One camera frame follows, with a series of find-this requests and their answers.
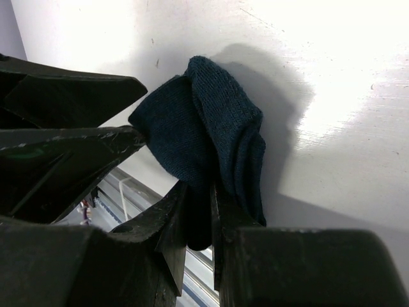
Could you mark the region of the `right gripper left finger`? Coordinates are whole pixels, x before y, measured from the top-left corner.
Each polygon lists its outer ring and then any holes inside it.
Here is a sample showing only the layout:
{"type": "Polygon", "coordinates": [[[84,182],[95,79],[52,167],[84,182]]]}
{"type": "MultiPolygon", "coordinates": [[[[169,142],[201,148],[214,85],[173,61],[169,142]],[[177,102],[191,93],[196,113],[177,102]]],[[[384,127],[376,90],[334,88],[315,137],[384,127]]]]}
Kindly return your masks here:
{"type": "Polygon", "coordinates": [[[185,197],[177,183],[111,232],[1,221],[2,306],[174,306],[185,265],[185,197]]]}

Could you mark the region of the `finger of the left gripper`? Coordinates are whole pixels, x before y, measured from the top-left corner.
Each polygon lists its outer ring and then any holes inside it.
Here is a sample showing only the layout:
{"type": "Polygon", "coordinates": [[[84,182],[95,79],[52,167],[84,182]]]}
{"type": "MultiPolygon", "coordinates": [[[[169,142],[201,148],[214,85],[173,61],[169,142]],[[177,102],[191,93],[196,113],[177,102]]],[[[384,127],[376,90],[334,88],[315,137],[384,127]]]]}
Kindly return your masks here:
{"type": "Polygon", "coordinates": [[[1,215],[50,224],[145,144],[131,126],[1,131],[1,215]]]}
{"type": "Polygon", "coordinates": [[[1,56],[1,128],[99,127],[148,90],[134,77],[64,70],[1,56]]]}

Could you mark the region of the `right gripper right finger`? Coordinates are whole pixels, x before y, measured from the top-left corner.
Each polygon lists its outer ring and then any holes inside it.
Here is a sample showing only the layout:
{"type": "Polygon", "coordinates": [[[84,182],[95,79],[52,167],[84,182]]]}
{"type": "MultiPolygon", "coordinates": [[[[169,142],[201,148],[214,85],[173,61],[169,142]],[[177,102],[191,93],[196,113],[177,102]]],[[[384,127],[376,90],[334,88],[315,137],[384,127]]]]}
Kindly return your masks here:
{"type": "Polygon", "coordinates": [[[385,244],[367,230],[266,228],[214,185],[213,278],[221,306],[407,306],[385,244]]]}

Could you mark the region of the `dark navy sock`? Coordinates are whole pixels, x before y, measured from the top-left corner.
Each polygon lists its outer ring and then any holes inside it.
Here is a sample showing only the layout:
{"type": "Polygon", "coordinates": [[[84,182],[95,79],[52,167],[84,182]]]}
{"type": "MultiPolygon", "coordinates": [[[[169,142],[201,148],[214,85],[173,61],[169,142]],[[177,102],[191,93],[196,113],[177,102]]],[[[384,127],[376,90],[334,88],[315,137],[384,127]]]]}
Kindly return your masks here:
{"type": "Polygon", "coordinates": [[[245,213],[266,223],[260,192],[263,113],[222,67],[194,56],[184,74],[150,93],[128,120],[159,164],[188,185],[190,249],[212,244],[210,189],[216,180],[245,213]]]}

